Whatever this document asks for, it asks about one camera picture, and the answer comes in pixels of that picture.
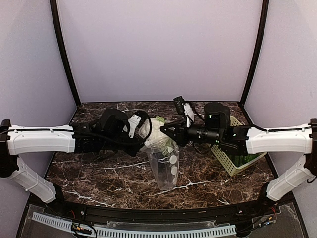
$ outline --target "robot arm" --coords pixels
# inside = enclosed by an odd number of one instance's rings
[[[301,152],[303,156],[277,179],[267,185],[266,196],[272,201],[280,200],[285,194],[301,183],[313,178],[316,172],[313,164],[307,163],[313,156],[313,132],[311,125],[303,124],[294,127],[270,128],[262,131],[252,127],[247,133],[246,147],[249,154],[259,152],[291,151]]]
[[[188,142],[217,144],[232,155],[259,152],[301,152],[303,156],[279,178],[262,189],[266,199],[280,200],[304,181],[317,176],[317,119],[309,124],[283,128],[260,128],[258,126],[230,127],[230,110],[220,103],[207,103],[204,107],[204,125],[184,121],[166,124],[161,132],[171,137],[179,146]]]
[[[21,185],[38,196],[44,203],[63,199],[61,189],[25,164],[18,156],[27,152],[60,151],[66,153],[123,150],[135,156],[146,138],[135,135],[136,127],[149,119],[146,112],[137,111],[132,117],[117,109],[107,109],[92,123],[74,123],[71,126],[23,127],[3,120],[0,126],[0,177]]]

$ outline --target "white wall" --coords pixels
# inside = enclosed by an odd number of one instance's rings
[[[246,109],[260,126],[317,117],[317,1],[270,1],[263,46]],[[272,153],[279,174],[299,155]],[[317,182],[294,190],[310,237],[317,236]]]
[[[240,100],[262,1],[58,2],[83,102]]]
[[[0,121],[24,126],[68,123],[75,111],[62,66],[49,0],[0,4]],[[23,154],[43,175],[51,153]],[[0,178],[0,237],[13,238],[29,193]]]

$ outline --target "black cable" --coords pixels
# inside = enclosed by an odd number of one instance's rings
[[[194,123],[193,119],[189,115],[186,115],[186,117],[190,120],[191,123]]]
[[[96,229],[95,229],[93,226],[89,225],[89,224],[86,224],[86,225],[87,225],[88,227],[90,227],[91,229],[93,229],[93,231],[94,231],[94,233],[95,233],[95,238],[97,238],[98,234],[97,234]],[[75,232],[75,236],[76,236],[77,238],[87,238],[87,237],[90,237],[90,235],[91,235],[91,234],[84,234],[84,235],[78,234],[78,231],[77,231],[76,229],[74,229],[73,231]]]
[[[0,132],[0,135],[2,135],[2,134],[5,134],[5,133],[7,133],[7,132],[13,132],[14,130],[5,130],[5,131],[3,131],[3,132]]]
[[[238,232],[242,232],[242,231],[244,231],[244,230],[248,229],[249,227],[253,226],[255,223],[259,222],[259,220],[261,220],[261,219],[262,219],[262,217],[264,217],[264,216],[265,216],[265,214],[263,214],[262,216],[260,216],[259,218],[257,218],[254,222],[252,222],[252,223],[251,223],[249,226],[247,226],[246,228],[244,228],[244,229],[242,229],[242,230],[237,231],[237,233],[238,233]]]
[[[84,222],[84,221],[81,221],[81,220],[79,220],[79,219],[65,217],[65,216],[59,214],[58,212],[56,212],[53,208],[51,208],[51,207],[48,206],[47,204],[45,204],[45,206],[46,206],[47,208],[49,208],[52,212],[54,212],[56,215],[58,215],[59,217],[71,219],[72,222],[73,222],[73,221],[76,221],[76,222],[78,222],[79,225],[80,225],[80,224],[83,224],[83,225],[86,225],[86,226],[90,227],[90,228],[94,231],[94,233],[95,233],[95,238],[97,238],[98,234],[97,234],[96,229],[95,229],[92,225],[90,225],[89,223]]]
[[[95,161],[97,161],[97,160],[99,160],[99,159],[103,159],[103,160],[110,159],[111,157],[115,156],[117,153],[118,153],[118,151],[114,151],[114,152],[111,153],[110,155],[106,155],[106,156],[104,156],[104,154],[98,155],[98,156],[96,156],[96,157],[94,158],[94,160],[93,160],[91,163],[93,163],[93,162],[95,162]]]
[[[317,176],[315,176],[315,178],[313,178],[312,181],[307,180],[307,183],[312,183],[312,182],[314,182],[316,179],[317,179]]]
[[[264,128],[262,128],[262,127],[260,127],[260,126],[258,126],[258,125],[254,125],[254,124],[252,124],[252,125],[250,125],[250,126],[256,128],[256,129],[258,129],[258,130],[265,131],[265,132],[295,131],[295,130],[302,130],[302,129],[306,130],[306,129],[315,128],[315,127],[313,127],[313,126],[307,126],[307,127],[304,127],[304,128],[264,129]]]
[[[193,142],[193,144],[192,144],[192,146],[193,146],[193,148],[194,148],[194,150],[198,153],[198,154],[201,154],[201,155],[206,155],[210,150],[210,147],[208,148],[208,150],[206,150],[205,152],[201,152],[201,151],[199,151],[198,149],[197,149],[197,147],[195,146],[195,143]]]
[[[53,129],[53,131],[65,131],[65,132],[73,132],[73,133],[78,133],[78,134],[82,134],[82,135],[87,135],[87,136],[91,136],[91,137],[98,137],[100,139],[104,139],[107,141],[110,141],[112,143],[118,144],[118,145],[139,145],[141,143],[144,143],[147,139],[147,137],[145,137],[144,139],[138,141],[138,142],[134,142],[134,143],[126,143],[126,142],[120,142],[120,141],[116,141],[113,140],[107,136],[103,136],[103,135],[99,135],[99,134],[95,134],[95,133],[90,133],[90,132],[82,132],[82,131],[76,131],[76,130],[67,130],[67,129]]]
[[[252,229],[250,229],[250,230],[243,231],[243,232],[239,232],[239,233],[251,232],[251,231],[254,231],[254,230],[258,229],[258,228],[260,228],[260,226],[256,226],[256,227],[254,227],[254,228],[252,228]]]
[[[200,118],[200,120],[202,120],[203,122],[205,122],[205,119],[197,112],[194,103],[186,101],[192,108],[192,110],[194,111],[194,113]]]

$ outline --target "beige basket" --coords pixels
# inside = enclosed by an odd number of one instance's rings
[[[242,125],[237,120],[237,118],[235,118],[234,116],[230,116],[230,124],[231,124],[231,126]],[[227,170],[227,172],[230,174],[230,176],[234,176],[234,175],[240,173],[241,171],[243,171],[246,168],[250,167],[256,161],[258,161],[264,155],[266,155],[266,152],[264,152],[264,153],[260,154],[258,157],[256,157],[255,159],[251,160],[250,162],[248,162],[248,163],[246,163],[246,164],[244,164],[244,165],[242,165],[240,167],[236,167],[234,165],[234,163],[231,161],[231,159],[226,155],[226,153],[224,153],[223,151],[221,151],[219,149],[218,145],[214,145],[211,148],[211,151],[217,157],[217,159],[220,161],[220,163],[224,166],[224,168]]]

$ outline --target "brown marble surface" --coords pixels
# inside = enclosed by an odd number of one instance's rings
[[[203,112],[204,104],[195,103],[198,112]],[[231,115],[247,123],[236,103],[223,104],[230,107]],[[106,108],[129,115],[144,110],[151,117],[159,115],[171,121],[180,118],[172,102],[87,103],[78,109],[73,121],[92,121]],[[143,152],[134,158],[118,152],[104,160],[96,160],[92,154],[57,153],[47,180],[60,185],[66,200],[72,202],[130,209],[190,209],[255,200],[260,187],[273,179],[264,158],[230,177],[212,152],[200,155],[192,146],[180,148],[179,172],[177,187],[160,191]]]

